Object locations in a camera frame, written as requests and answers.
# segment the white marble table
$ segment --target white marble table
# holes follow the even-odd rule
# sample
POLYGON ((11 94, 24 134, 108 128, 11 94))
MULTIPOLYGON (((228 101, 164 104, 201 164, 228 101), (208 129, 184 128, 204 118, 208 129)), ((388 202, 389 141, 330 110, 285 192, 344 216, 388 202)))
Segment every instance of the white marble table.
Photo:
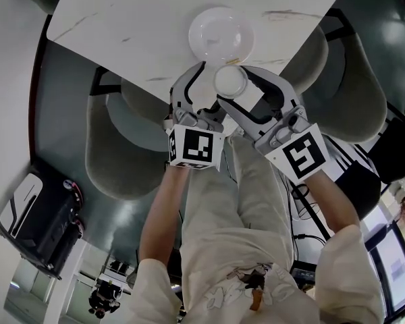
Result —
MULTIPOLYGON (((280 73, 335 0, 60 0, 48 39, 69 48, 169 103, 169 89, 198 60, 188 30, 202 11, 227 6, 245 13, 255 45, 244 62, 280 73)), ((190 90, 194 108, 215 102, 213 69, 190 90)), ((255 89, 238 98, 246 109, 255 89)))

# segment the white plate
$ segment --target white plate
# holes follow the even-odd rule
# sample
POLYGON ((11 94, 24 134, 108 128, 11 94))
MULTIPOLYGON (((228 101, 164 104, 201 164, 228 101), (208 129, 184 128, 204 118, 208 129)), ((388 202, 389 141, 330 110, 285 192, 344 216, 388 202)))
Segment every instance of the white plate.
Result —
POLYGON ((208 9, 189 29, 189 44, 195 56, 217 67, 240 63, 254 46, 254 30, 243 13, 226 7, 208 9))

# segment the human arm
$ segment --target human arm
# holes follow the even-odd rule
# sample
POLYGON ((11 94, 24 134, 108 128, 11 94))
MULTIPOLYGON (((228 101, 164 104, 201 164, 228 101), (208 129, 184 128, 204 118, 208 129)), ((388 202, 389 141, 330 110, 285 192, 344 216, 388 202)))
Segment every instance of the human arm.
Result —
POLYGON ((185 168, 167 168, 142 229, 141 262, 130 302, 132 324, 177 323, 182 303, 171 289, 167 264, 188 172, 185 168))
POLYGON ((169 166, 142 229, 140 260, 156 259, 165 266, 176 238, 178 211, 189 169, 169 166))
POLYGON ((318 260, 315 300, 324 313, 345 322, 382 323, 381 284, 372 270, 354 206, 323 171, 305 183, 335 233, 318 260))
POLYGON ((311 175, 304 183, 308 186, 327 225, 334 233, 349 225, 360 227, 354 205, 324 171, 320 170, 311 175))

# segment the beige pants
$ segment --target beige pants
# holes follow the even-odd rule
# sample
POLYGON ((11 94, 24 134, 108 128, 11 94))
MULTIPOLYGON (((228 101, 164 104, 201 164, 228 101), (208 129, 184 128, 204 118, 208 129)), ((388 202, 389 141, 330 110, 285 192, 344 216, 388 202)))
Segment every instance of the beige pants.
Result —
POLYGON ((238 203, 231 181, 215 168, 192 171, 183 224, 183 242, 219 228, 245 227, 285 236, 292 260, 287 194, 278 170, 241 136, 229 140, 238 178, 238 203))

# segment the floor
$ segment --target floor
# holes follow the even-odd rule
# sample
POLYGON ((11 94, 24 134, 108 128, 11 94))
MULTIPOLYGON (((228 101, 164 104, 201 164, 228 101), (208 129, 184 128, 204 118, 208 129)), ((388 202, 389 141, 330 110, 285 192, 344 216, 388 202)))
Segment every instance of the floor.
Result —
MULTIPOLYGON (((388 101, 405 111, 405 5, 402 0, 337 0, 334 7, 342 9, 359 33, 388 101)), ((325 20, 322 25, 325 31, 333 28, 331 22, 325 20)), ((335 90, 342 75, 340 59, 342 49, 331 45, 329 63, 311 90, 324 90, 327 95, 335 90)), ((84 166, 86 102, 96 67, 95 63, 59 45, 48 44, 36 103, 36 152, 75 180, 84 191, 84 239, 134 265, 135 250, 154 193, 135 201, 114 200, 100 193, 88 179, 84 166)), ((119 78, 112 74, 107 82, 119 84, 119 78)), ((110 96, 109 110, 115 116, 117 129, 135 144, 166 151, 165 135, 123 107, 118 94, 110 96)), ((226 151, 231 159, 228 147, 226 151)), ((227 176, 224 162, 222 172, 227 176)), ((175 244, 180 245, 180 232, 175 244)))

